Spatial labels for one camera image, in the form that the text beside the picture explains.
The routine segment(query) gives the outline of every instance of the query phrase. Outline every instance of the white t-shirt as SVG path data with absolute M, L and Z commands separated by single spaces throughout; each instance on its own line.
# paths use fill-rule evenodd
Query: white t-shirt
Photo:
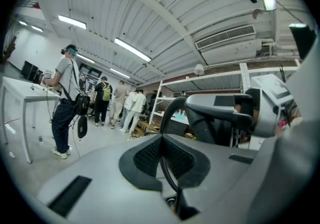
M 135 92 L 130 92 L 127 99 L 125 100 L 125 103 L 124 103 L 124 107 L 127 108 L 127 109 L 131 109 L 132 107 L 132 104 L 133 104 L 133 100 L 135 98 L 136 94 Z
M 132 111 L 136 111 L 138 113 L 142 112 L 142 107 L 145 105 L 146 103 L 146 97 L 144 96 L 144 94 L 136 94 L 136 96 L 134 97 L 133 101 L 135 102 L 134 106 L 132 107 Z
M 80 92 L 77 85 L 79 84 L 79 70 L 75 60 L 72 60 L 72 61 L 69 58 L 61 58 L 56 67 L 56 71 L 61 73 L 61 78 L 59 80 L 59 83 L 69 93 L 71 99 L 76 100 L 75 98 Z M 61 98 L 67 98 L 64 90 L 62 90 Z

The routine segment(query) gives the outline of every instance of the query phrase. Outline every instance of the shoe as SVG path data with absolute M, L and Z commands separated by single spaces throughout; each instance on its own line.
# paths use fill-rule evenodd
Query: shoe
M 58 151 L 56 151 L 54 148 L 51 149 L 51 152 L 52 152 L 52 154 L 53 154 L 54 156 L 59 157 L 59 158 L 61 158 L 61 159 L 67 159 L 67 158 L 68 158 L 67 153 L 61 154 L 61 153 L 59 153 Z
M 68 149 L 68 150 L 66 151 L 66 154 L 67 154 L 67 155 L 71 155 L 70 149 Z

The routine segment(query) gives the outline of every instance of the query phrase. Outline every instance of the white pants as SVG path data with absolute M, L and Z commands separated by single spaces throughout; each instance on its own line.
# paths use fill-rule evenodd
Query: white pants
M 136 128 L 136 124 L 138 123 L 138 120 L 139 120 L 139 116 L 140 116 L 140 113 L 139 113 L 139 112 L 136 112 L 136 111 L 132 111 L 132 110 L 131 110 L 131 111 L 129 112 L 129 114 L 126 116 L 126 118 L 125 118 L 125 121 L 124 121 L 125 123 L 124 123 L 123 129 L 124 129 L 124 130 L 128 130 L 129 123 L 131 122 L 131 119 L 133 118 L 130 131 L 131 131 L 131 132 L 134 132 L 134 131 L 135 131 L 135 128 Z
M 117 102 L 116 100 L 113 101 L 110 109 L 110 118 L 109 122 L 114 125 L 115 122 L 118 120 L 119 115 L 121 113 L 123 104 L 120 102 Z

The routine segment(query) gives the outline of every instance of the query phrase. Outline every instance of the table leg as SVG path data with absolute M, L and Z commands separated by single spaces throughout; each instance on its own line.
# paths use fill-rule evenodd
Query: table leg
M 25 120 L 26 120 L 26 108 L 27 107 L 27 103 L 25 102 L 25 100 L 23 100 L 21 102 L 21 113 L 20 113 L 20 116 L 21 116 L 21 127 L 22 127 L 22 144 L 23 144 L 23 150 L 25 151 L 24 154 L 25 154 L 25 157 L 26 157 L 26 161 L 28 163 L 32 163 L 32 159 L 31 159 L 31 156 L 30 156 L 30 151 L 29 151 L 29 146 L 28 146 L 28 140 L 27 140 L 27 129 L 26 129 L 26 126 L 25 126 Z
M 2 137 L 4 138 L 4 143 L 8 144 L 8 137 L 6 136 L 6 127 L 4 126 L 4 120 L 5 120 L 5 113 L 4 113 L 4 107 L 5 107 L 5 96 L 6 96 L 6 87 L 5 85 L 2 85 L 1 88 L 1 124 L 2 124 Z
M 33 115 L 32 115 L 32 128 L 34 129 L 34 128 L 36 127 L 36 126 L 35 126 L 35 124 L 36 124 L 36 123 L 35 123 L 35 122 L 36 122 L 36 121 L 35 121 L 35 120 L 36 120 L 36 113 L 35 113 L 35 112 L 37 111 L 37 110 L 36 110 L 36 109 L 37 109 L 37 108 L 36 108 L 36 107 L 37 107 L 37 103 L 36 103 L 36 102 L 33 103 L 33 107 L 34 107 L 34 108 L 33 108 L 33 109 L 34 109 L 34 110 L 33 110 L 34 112 L 33 112 Z

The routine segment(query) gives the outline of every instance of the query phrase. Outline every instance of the air vent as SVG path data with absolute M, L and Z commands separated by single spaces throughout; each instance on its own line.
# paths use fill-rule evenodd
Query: air vent
M 201 50 L 203 48 L 209 47 L 211 45 L 225 42 L 227 40 L 248 36 L 248 35 L 254 35 L 256 33 L 255 28 L 251 25 L 248 26 L 241 26 L 237 27 L 228 31 L 224 31 L 222 33 L 214 34 L 209 37 L 206 37 L 200 41 L 197 41 L 196 47 L 198 50 Z

